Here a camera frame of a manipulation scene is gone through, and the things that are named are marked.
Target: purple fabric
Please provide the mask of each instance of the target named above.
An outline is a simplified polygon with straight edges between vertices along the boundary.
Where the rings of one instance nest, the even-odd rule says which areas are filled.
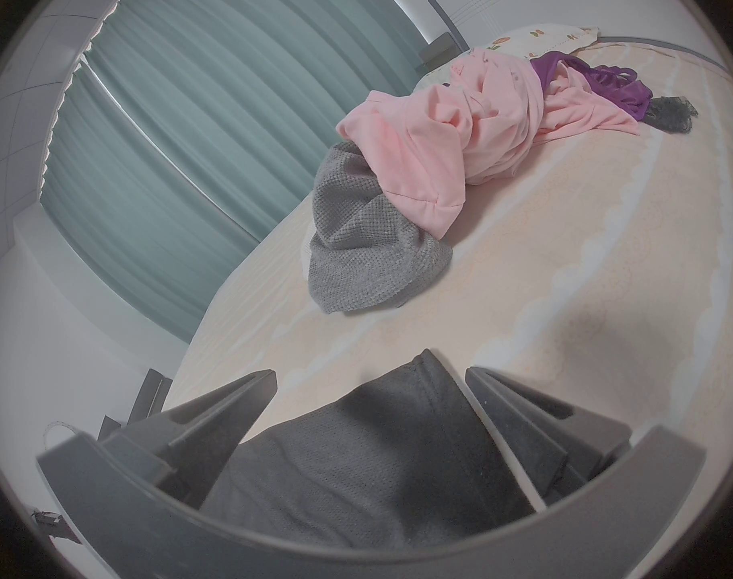
[[[643,119],[651,103],[653,92],[643,82],[638,81],[638,74],[632,69],[622,69],[618,66],[592,68],[584,60],[574,55],[547,52],[539,58],[530,60],[530,64],[533,65],[533,69],[541,80],[541,88],[544,89],[544,93],[549,87],[549,82],[554,78],[557,63],[560,61],[584,75],[592,92],[603,96],[631,114],[636,121]]]

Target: bed sheet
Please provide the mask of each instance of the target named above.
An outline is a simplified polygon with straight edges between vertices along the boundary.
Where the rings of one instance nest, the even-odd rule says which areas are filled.
[[[695,513],[733,455],[733,83],[649,45],[580,56],[685,95],[693,131],[593,130],[532,149],[516,178],[468,188],[449,271],[399,309],[321,313],[300,261],[304,200],[221,287],[166,407],[274,369],[278,394],[252,436],[427,347],[461,386],[467,367],[494,368],[629,423],[635,439],[657,421],[695,439],[709,449]]]

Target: pink fabric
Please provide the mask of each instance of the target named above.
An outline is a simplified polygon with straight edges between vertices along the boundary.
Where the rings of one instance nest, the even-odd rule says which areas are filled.
[[[465,202],[467,183],[513,175],[534,140],[595,127],[638,132],[634,119],[593,94],[579,72],[557,66],[544,102],[529,61],[474,49],[453,63],[449,87],[408,97],[372,91],[337,132],[361,149],[391,203],[441,238]]]

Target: black lace fabric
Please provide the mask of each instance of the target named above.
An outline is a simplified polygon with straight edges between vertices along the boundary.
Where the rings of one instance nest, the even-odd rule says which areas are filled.
[[[666,133],[689,133],[694,116],[699,112],[684,96],[657,96],[651,99],[643,122]]]

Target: curtain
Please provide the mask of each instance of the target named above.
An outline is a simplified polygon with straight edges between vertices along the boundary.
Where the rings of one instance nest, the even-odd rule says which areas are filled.
[[[188,341],[310,192],[370,90],[412,91],[393,0],[121,0],[53,130],[41,201],[122,298]]]

